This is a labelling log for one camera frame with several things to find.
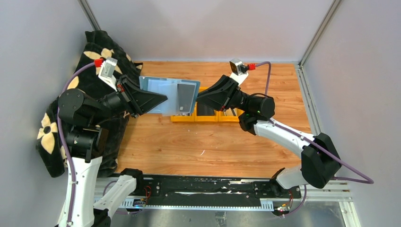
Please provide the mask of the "blue leather card holder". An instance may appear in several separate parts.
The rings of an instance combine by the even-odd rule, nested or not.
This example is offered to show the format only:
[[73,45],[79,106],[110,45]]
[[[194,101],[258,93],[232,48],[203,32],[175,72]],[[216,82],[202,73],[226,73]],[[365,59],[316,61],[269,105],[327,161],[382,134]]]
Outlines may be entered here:
[[172,116],[180,114],[178,111],[178,94],[177,85],[182,84],[194,84],[195,91],[193,97],[192,110],[189,112],[193,113],[195,108],[196,99],[199,93],[200,82],[196,80],[188,79],[172,79],[172,78],[160,78],[160,77],[144,77],[139,78],[140,88],[146,91],[159,93],[166,95],[168,100],[157,105],[149,111],[151,114],[162,114],[163,116]]

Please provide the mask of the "grey credit card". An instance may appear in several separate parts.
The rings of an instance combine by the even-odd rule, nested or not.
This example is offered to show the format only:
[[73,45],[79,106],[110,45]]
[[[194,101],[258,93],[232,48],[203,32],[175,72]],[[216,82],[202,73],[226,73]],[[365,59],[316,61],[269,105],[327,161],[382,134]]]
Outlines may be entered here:
[[194,84],[178,84],[178,111],[180,114],[189,113],[192,110],[193,95],[195,91]]

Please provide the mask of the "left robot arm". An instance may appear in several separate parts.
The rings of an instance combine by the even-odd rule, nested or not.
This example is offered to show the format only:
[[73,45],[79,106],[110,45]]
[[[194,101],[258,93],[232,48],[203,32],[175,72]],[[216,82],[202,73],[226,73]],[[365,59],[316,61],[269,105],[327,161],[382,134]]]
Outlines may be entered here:
[[108,227],[118,208],[130,194],[149,196],[143,172],[126,168],[112,188],[94,200],[96,179],[109,131],[100,127],[128,112],[136,118],[167,100],[167,96],[140,89],[128,76],[114,80],[114,90],[94,99],[74,88],[64,91],[58,101],[58,127],[68,160],[68,186],[60,227]]

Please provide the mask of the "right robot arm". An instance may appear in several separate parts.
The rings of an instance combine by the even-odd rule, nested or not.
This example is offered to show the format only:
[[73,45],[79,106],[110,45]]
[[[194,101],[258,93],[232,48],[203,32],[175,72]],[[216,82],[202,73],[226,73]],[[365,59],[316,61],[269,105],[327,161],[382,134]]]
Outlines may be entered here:
[[322,132],[313,135],[297,131],[274,120],[273,97],[247,94],[231,77],[221,76],[214,85],[198,94],[197,102],[216,111],[242,110],[238,121],[243,131],[270,139],[301,159],[300,165],[282,168],[271,177],[270,191],[275,197],[283,197],[290,188],[299,185],[322,189],[342,166],[330,136]]

